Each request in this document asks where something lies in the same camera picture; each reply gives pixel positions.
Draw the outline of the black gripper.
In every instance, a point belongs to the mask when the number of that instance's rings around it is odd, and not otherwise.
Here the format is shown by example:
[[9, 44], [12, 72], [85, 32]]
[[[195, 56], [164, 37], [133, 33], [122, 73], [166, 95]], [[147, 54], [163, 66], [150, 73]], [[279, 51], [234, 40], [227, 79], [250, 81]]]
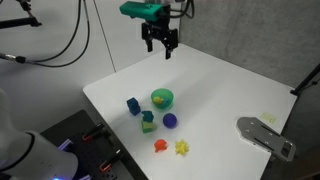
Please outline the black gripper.
[[153, 51], [152, 40], [162, 42], [166, 48], [166, 60], [171, 58], [172, 51], [178, 47], [178, 30], [169, 28], [170, 18], [161, 17], [157, 21], [146, 21], [142, 24], [142, 39], [146, 42], [147, 51]]

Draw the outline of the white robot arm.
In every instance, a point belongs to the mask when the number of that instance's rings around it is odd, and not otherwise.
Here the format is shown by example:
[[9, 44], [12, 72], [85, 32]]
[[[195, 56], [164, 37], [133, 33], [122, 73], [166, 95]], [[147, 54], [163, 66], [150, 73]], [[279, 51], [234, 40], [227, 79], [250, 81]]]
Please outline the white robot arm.
[[0, 172], [14, 180], [73, 180], [79, 160], [35, 131], [18, 130], [11, 121], [10, 100], [0, 89]]

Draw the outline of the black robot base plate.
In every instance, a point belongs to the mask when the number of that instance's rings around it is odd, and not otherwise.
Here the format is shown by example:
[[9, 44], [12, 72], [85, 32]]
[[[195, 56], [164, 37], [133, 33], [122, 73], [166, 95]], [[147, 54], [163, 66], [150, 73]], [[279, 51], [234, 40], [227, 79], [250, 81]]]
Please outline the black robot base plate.
[[148, 180], [145, 173], [105, 123], [94, 123], [85, 110], [69, 116], [41, 134], [79, 160], [76, 180]]

